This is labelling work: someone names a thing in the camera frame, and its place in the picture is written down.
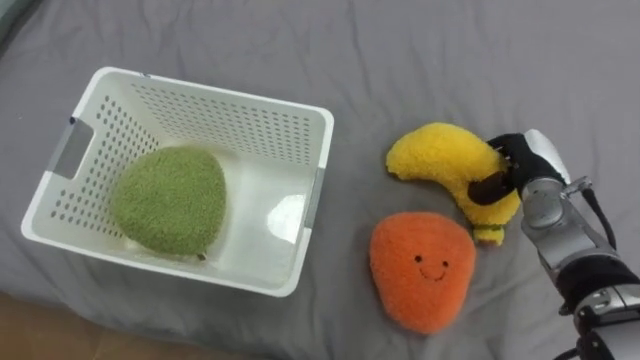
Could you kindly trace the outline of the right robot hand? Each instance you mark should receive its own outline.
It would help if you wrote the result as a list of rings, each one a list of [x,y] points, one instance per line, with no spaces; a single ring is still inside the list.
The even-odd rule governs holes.
[[[556,147],[539,130],[502,134],[488,144],[506,162],[506,168],[493,170],[469,184],[467,195],[478,205],[496,203],[514,190],[521,194],[529,182],[538,178],[551,178],[563,185],[570,183],[570,175]]]

